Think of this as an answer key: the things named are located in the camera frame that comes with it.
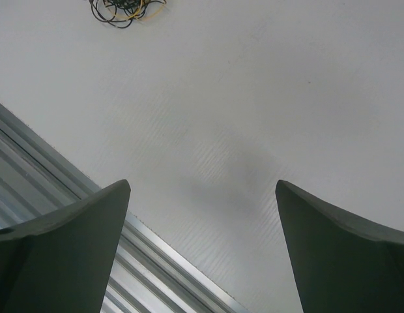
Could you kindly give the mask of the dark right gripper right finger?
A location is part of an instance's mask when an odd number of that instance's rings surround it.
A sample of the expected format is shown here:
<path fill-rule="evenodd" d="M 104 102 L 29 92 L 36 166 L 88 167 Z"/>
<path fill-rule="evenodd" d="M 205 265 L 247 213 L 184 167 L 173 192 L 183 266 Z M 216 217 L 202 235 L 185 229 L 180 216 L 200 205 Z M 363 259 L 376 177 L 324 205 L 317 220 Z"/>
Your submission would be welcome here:
<path fill-rule="evenodd" d="M 275 194 L 304 312 L 404 312 L 404 231 L 288 181 Z"/>

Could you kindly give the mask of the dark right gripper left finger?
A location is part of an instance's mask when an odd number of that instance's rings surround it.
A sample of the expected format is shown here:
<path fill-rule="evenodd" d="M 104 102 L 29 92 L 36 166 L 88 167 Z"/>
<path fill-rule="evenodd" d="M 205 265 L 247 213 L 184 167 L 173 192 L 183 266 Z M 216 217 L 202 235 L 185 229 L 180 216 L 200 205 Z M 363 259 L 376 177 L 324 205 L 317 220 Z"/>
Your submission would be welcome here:
<path fill-rule="evenodd" d="M 130 199 L 127 180 L 0 230 L 0 312 L 99 312 Z"/>

